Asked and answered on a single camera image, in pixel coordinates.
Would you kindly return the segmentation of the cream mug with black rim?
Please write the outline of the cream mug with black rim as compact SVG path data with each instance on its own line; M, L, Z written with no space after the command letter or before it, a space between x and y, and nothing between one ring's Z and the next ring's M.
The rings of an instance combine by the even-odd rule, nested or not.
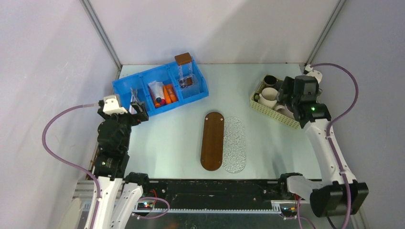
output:
M255 93L253 96L253 100L261 105L273 109L277 104L277 93L278 91L275 88L267 87L264 88L260 93Z

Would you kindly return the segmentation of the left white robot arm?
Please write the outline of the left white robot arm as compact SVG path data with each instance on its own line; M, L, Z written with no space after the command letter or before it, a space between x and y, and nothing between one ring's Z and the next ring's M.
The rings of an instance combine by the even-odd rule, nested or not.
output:
M100 101L99 105L104 121L97 129L98 155L92 172L96 179L85 228L123 229L136 202L151 192L147 174L125 175L131 128L148 121L149 115L144 102L130 103L135 114L118 102Z

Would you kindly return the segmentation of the pink mug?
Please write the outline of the pink mug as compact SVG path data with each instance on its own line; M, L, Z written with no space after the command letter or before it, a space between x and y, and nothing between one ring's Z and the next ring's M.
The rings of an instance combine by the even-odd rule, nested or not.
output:
M289 111L288 108L284 105L278 104L273 108L273 110L275 110L276 112L278 112L288 118L291 118L293 120L295 119L293 113L291 111Z

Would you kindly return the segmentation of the brown wooden oval tray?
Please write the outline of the brown wooden oval tray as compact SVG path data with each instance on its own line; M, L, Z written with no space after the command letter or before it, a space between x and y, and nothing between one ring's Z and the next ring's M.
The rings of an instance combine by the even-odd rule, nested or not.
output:
M223 161L224 117L210 112L204 118L200 162L208 171L218 170Z

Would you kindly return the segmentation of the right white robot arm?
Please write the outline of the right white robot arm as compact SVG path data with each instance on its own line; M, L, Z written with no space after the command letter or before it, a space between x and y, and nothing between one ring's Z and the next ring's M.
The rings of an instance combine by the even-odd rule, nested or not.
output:
M278 194L283 199L298 195L309 201L315 216L331 217L356 214L369 189L358 182L345 162L331 126L325 104L317 102L318 80L313 76L285 77L277 101L285 105L305 131L320 167L321 181L312 181L300 173L280 176Z

